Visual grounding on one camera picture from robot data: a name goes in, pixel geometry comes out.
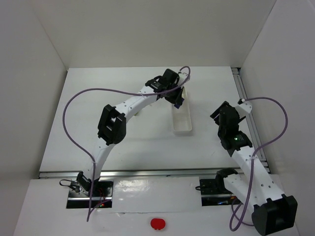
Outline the purple lego brick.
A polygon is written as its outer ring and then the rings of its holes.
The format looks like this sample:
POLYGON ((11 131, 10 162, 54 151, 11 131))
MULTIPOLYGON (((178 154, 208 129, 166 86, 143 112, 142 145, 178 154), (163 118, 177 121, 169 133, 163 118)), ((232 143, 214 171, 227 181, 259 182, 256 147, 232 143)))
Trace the purple lego brick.
POLYGON ((183 104, 183 102, 184 102, 184 98, 180 98, 180 99, 178 99, 176 102, 175 102, 175 104, 174 104, 174 107, 176 108, 176 109, 179 109, 181 106, 182 106, 182 104, 183 104))

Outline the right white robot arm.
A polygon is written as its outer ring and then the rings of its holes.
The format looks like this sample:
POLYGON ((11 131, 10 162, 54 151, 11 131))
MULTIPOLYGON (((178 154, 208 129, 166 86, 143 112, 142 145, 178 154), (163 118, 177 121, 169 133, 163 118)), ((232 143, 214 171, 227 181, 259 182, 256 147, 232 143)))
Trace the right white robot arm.
POLYGON ((262 147, 254 148, 249 137, 239 129, 240 122, 251 111, 251 99, 240 99, 235 107, 224 101, 211 114, 218 126, 222 147, 246 177, 244 180, 235 169, 225 168, 217 172, 216 181, 220 188, 231 192, 241 202, 242 213, 237 225, 230 230, 238 230, 248 212, 256 231, 267 236, 294 226, 298 203, 293 196, 287 196, 265 170, 257 156, 262 147))

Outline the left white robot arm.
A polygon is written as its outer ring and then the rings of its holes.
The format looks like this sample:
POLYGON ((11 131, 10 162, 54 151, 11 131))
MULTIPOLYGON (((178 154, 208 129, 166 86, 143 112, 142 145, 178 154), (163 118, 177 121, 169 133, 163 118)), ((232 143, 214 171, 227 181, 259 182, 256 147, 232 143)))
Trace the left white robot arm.
POLYGON ((97 126, 97 143, 92 152, 92 165, 79 172, 77 181, 84 191, 92 192, 100 178, 102 167, 115 145, 126 136, 127 122, 146 106, 164 98, 176 108, 180 108, 184 99, 183 82, 189 79, 182 72, 166 69, 164 74, 148 80, 138 93, 116 105, 106 105, 97 126))

